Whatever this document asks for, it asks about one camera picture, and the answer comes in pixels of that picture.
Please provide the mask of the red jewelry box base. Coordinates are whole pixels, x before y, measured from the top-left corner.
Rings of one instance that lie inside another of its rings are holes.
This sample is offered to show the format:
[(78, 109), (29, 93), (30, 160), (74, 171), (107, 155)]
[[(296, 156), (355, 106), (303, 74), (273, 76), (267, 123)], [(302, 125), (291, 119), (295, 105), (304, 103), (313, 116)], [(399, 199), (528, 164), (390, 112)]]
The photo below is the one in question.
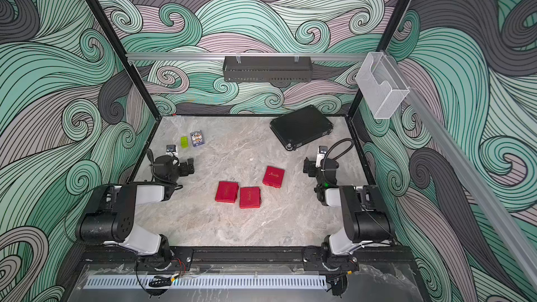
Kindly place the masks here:
[(284, 176), (285, 176), (284, 169), (279, 169), (273, 166), (268, 166), (264, 174), (262, 183), (265, 186), (280, 189), (283, 184)]

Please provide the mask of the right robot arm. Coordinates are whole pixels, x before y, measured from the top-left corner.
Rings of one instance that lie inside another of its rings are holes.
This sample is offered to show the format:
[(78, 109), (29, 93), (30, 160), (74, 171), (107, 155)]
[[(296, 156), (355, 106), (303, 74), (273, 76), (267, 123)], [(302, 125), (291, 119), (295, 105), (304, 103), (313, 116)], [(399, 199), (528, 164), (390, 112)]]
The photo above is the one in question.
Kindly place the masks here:
[(303, 172), (314, 178), (317, 200), (326, 207), (339, 208), (343, 226), (325, 237), (320, 246), (320, 264), (327, 271), (343, 271), (347, 262), (356, 263), (355, 253), (368, 247), (393, 246), (395, 236), (386, 212), (377, 208), (374, 186), (339, 185), (338, 159), (353, 148), (352, 139), (344, 138), (331, 147), (321, 145), (315, 160), (306, 158)]

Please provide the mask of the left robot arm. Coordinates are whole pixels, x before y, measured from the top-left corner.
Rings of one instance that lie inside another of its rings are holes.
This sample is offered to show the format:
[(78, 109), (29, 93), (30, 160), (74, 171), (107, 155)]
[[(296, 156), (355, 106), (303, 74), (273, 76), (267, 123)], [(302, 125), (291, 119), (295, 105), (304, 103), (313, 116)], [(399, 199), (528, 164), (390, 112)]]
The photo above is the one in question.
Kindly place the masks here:
[(76, 224), (75, 237), (89, 246), (118, 246), (139, 257), (156, 257), (166, 266), (174, 258), (168, 238), (135, 223), (136, 209), (169, 201), (183, 188), (178, 179), (194, 174), (194, 159), (182, 162), (173, 155), (155, 158), (151, 150), (147, 156), (152, 180), (94, 188)]

